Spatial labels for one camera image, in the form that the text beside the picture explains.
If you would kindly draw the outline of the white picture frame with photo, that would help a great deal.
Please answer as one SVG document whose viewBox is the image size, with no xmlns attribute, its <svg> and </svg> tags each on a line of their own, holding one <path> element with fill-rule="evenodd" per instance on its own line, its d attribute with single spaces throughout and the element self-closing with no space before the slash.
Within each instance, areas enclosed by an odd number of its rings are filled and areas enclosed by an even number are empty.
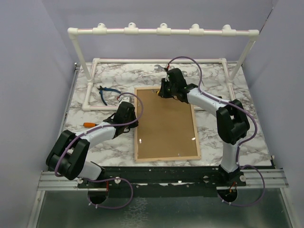
<svg viewBox="0 0 304 228">
<path fill-rule="evenodd" d="M 134 131 L 136 162 L 199 160 L 199 136 L 194 107 L 157 95 L 159 87 L 137 87 Z"/>
</svg>

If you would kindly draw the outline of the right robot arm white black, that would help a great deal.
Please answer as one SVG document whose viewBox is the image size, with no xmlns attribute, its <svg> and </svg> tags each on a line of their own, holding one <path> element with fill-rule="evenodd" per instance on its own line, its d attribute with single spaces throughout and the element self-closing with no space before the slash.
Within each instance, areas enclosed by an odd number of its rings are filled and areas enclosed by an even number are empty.
<svg viewBox="0 0 304 228">
<path fill-rule="evenodd" d="M 180 69 L 165 69 L 167 76 L 161 80 L 158 96 L 174 98 L 195 105 L 215 116 L 217 131 L 223 141 L 223 157 L 218 174 L 219 182 L 228 186 L 235 181 L 239 170 L 236 157 L 237 144 L 245 138 L 250 128 L 242 103 L 235 99 L 228 101 L 199 90 L 195 84 L 187 84 Z"/>
</svg>

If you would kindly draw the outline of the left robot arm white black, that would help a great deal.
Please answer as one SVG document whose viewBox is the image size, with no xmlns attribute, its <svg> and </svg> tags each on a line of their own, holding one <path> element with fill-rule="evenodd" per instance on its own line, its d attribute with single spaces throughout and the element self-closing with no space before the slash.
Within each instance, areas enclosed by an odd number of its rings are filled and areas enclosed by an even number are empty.
<svg viewBox="0 0 304 228">
<path fill-rule="evenodd" d="M 137 126 L 134 105 L 121 102 L 117 111 L 99 125 L 77 133 L 63 131 L 49 153 L 46 165 L 57 176 L 68 180 L 85 178 L 92 186 L 101 187 L 105 181 L 105 176 L 101 173 L 103 169 L 86 161 L 89 149 Z"/>
</svg>

